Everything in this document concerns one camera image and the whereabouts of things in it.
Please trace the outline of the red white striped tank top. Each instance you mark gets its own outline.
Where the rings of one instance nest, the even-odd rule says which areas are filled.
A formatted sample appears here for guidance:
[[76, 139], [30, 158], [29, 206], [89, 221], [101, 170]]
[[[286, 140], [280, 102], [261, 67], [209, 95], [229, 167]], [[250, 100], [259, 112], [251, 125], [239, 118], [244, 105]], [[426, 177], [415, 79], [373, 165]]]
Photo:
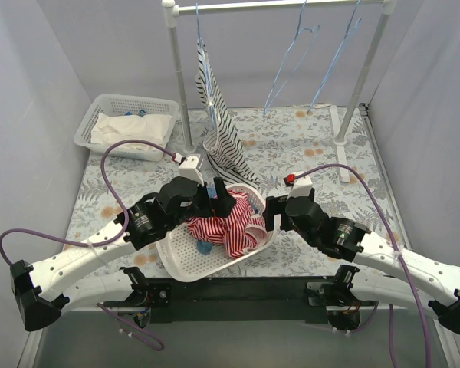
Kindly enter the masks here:
[[221, 245], [230, 258], [240, 258], [259, 248], [266, 240], [268, 232], [264, 218], [255, 212], [249, 202], [248, 193], [231, 190], [236, 199], [227, 218], [193, 217], [188, 221], [189, 233], [199, 241]]

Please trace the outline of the white oval perforated basket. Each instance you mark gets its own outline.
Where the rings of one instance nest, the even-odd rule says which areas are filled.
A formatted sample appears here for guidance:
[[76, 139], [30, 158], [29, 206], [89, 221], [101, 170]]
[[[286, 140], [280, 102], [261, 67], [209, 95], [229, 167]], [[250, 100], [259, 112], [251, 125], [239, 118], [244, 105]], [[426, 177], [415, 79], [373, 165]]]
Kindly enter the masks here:
[[[265, 200], [258, 191], [245, 184], [232, 184], [227, 186], [227, 190], [229, 193], [231, 190], [248, 193], [249, 202], [255, 212], [263, 217]], [[198, 239], [190, 235], [188, 222], [185, 222], [169, 232], [163, 240], [158, 241], [156, 248], [170, 276], [177, 281], [193, 282], [264, 251], [275, 240], [276, 234], [276, 231], [268, 232], [265, 242], [259, 248], [240, 258], [234, 259], [227, 256], [221, 245], [213, 245], [211, 253], [203, 255], [196, 248]]]

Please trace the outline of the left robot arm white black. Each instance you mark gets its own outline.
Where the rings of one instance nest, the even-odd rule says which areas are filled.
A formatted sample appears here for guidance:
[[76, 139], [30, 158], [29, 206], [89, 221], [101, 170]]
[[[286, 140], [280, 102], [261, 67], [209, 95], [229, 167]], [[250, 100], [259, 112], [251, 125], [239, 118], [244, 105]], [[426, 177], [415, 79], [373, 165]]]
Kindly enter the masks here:
[[105, 277], [94, 277], [92, 272], [163, 240], [193, 217], [228, 218], [237, 201], [221, 178], [216, 177], [214, 184], [212, 198], [205, 183], [177, 176], [159, 192], [144, 195], [80, 246], [33, 264], [20, 260], [11, 265], [12, 290], [25, 329], [41, 330], [63, 313], [105, 301], [142, 305], [154, 288], [139, 268], [121, 268]]

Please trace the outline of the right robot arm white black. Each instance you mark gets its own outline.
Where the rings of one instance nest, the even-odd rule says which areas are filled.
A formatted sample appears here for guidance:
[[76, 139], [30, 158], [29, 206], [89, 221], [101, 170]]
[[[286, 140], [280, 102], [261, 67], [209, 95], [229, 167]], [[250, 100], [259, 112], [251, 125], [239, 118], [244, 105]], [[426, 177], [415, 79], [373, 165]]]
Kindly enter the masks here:
[[422, 308], [427, 317], [460, 335], [460, 267], [396, 251], [383, 237], [347, 218], [330, 217], [312, 195], [269, 196], [263, 212], [266, 229], [294, 231], [312, 248], [348, 261], [324, 284], [323, 301], [349, 304], [379, 301]]

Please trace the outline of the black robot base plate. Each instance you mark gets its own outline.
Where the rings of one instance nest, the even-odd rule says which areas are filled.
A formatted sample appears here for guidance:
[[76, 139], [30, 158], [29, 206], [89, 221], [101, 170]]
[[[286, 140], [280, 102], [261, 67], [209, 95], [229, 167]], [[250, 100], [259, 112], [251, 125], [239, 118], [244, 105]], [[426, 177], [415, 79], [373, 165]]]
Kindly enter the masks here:
[[154, 324], [296, 320], [325, 324], [329, 311], [362, 306], [334, 276], [203, 278], [184, 283], [147, 278], [142, 289], [113, 307], [149, 308]]

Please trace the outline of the blue garment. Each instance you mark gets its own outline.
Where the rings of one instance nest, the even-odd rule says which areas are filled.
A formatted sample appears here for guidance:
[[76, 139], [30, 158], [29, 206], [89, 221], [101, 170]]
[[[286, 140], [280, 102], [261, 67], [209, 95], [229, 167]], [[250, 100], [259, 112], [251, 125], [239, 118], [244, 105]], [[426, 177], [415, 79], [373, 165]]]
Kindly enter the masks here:
[[207, 241], [198, 240], [196, 248], [200, 254], [209, 255], [212, 251], [213, 244]]

